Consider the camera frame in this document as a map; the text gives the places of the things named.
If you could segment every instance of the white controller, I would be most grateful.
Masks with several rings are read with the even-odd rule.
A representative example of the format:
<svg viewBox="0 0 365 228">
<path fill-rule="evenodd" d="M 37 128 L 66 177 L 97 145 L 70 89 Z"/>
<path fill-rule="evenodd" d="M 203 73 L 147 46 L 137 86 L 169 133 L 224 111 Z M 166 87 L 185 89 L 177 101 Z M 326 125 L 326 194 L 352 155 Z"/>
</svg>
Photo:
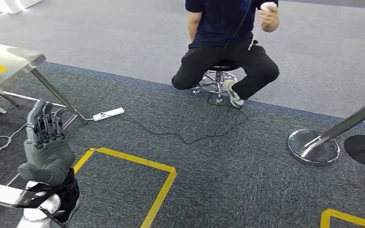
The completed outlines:
<svg viewBox="0 0 365 228">
<path fill-rule="evenodd" d="M 268 9 L 268 6 L 272 6 L 272 7 L 278 7 L 277 5 L 276 5 L 276 3 L 274 3 L 274 2 L 264 2 L 262 5 L 261 5 L 261 10 L 263 10 L 263 11 L 269 11 L 269 9 Z"/>
</svg>

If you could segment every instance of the gray carpet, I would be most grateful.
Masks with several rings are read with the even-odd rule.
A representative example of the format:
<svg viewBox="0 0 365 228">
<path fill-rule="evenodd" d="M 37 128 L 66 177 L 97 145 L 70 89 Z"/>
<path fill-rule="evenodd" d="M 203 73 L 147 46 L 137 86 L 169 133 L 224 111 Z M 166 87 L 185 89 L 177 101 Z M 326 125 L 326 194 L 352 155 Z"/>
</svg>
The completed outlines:
<svg viewBox="0 0 365 228">
<path fill-rule="evenodd" d="M 280 1 L 279 9 L 280 28 L 257 39 L 281 76 L 251 100 L 341 118 L 365 105 L 365 0 Z M 0 14 L 0 43 L 170 84 L 187 50 L 186 14 L 184 0 L 44 0 Z"/>
<path fill-rule="evenodd" d="M 41 71 L 86 116 L 123 107 L 123 118 L 156 133 L 178 133 L 188 142 L 224 133 L 244 120 L 237 110 L 211 106 L 208 95 L 175 91 L 168 85 L 122 76 L 44 64 Z M 55 101 L 29 76 L 13 92 Z M 11 115 L 0 114 L 0 135 L 25 121 L 33 104 L 20 109 L 0 100 Z M 89 125 L 78 122 L 67 130 L 71 148 L 81 157 L 91 147 L 106 147 L 177 170 L 154 228 L 288 228 L 318 227 L 320 213 L 332 208 L 365 218 L 365 166 L 342 153 L 327 167 L 297 161 L 286 149 L 295 130 L 324 130 L 340 119 L 257 102 L 247 102 L 249 120 L 224 137 L 188 145 L 175 136 L 156 136 L 139 125 L 115 118 Z M 365 134 L 365 123 L 339 137 Z M 24 131 L 0 155 L 0 183 L 10 180 L 25 161 Z M 82 167 L 82 207 L 71 227 L 139 227 L 167 173 L 103 154 Z M 24 186 L 21 180 L 15 186 Z M 15 227 L 20 210 L 0 207 L 0 228 Z M 335 220 L 335 227 L 348 223 Z"/>
</svg>

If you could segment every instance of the stool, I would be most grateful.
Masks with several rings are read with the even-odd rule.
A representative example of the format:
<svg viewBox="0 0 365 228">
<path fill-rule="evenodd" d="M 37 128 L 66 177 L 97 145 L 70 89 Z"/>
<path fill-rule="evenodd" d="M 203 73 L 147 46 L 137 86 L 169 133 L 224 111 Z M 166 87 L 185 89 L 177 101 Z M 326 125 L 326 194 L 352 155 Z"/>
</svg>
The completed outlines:
<svg viewBox="0 0 365 228">
<path fill-rule="evenodd" d="M 217 94 L 218 98 L 216 99 L 216 102 L 222 102 L 223 99 L 221 97 L 221 94 L 226 93 L 226 91 L 221 90 L 224 80 L 232 79 L 234 81 L 237 81 L 237 78 L 228 71 L 232 71 L 238 68 L 239 66 L 232 61 L 220 61 L 219 63 L 208 69 L 208 71 L 203 75 L 202 80 L 196 86 L 193 93 L 198 94 L 200 92 L 199 89 L 203 89 L 204 91 Z"/>
</svg>

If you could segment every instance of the hand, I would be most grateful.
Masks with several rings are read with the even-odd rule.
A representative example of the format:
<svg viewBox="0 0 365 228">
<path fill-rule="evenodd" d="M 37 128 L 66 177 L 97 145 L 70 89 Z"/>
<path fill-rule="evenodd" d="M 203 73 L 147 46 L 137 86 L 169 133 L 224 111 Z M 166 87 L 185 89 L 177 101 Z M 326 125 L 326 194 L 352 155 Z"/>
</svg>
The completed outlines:
<svg viewBox="0 0 365 228">
<path fill-rule="evenodd" d="M 55 186 L 65 180 L 75 156 L 62 129 L 64 110 L 52 113 L 52 106 L 42 99 L 27 116 L 27 163 L 19 167 L 19 174 L 25 181 Z"/>
<path fill-rule="evenodd" d="M 259 20 L 263 26 L 272 26 L 279 22 L 278 8 L 267 6 L 269 11 L 258 10 Z"/>
</svg>

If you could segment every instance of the navy t-shirt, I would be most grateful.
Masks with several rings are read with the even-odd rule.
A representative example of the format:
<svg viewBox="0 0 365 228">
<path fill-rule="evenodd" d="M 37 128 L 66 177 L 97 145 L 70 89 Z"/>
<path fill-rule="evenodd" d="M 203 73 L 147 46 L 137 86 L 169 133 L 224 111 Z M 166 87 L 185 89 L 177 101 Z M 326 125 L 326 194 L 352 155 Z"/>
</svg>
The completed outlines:
<svg viewBox="0 0 365 228">
<path fill-rule="evenodd" d="M 228 42 L 235 43 L 251 40 L 253 37 L 256 9 L 264 2 L 278 0 L 186 0 L 185 8 L 189 12 L 202 12 L 194 44 L 224 46 Z M 234 34 L 250 7 L 236 36 Z"/>
</svg>

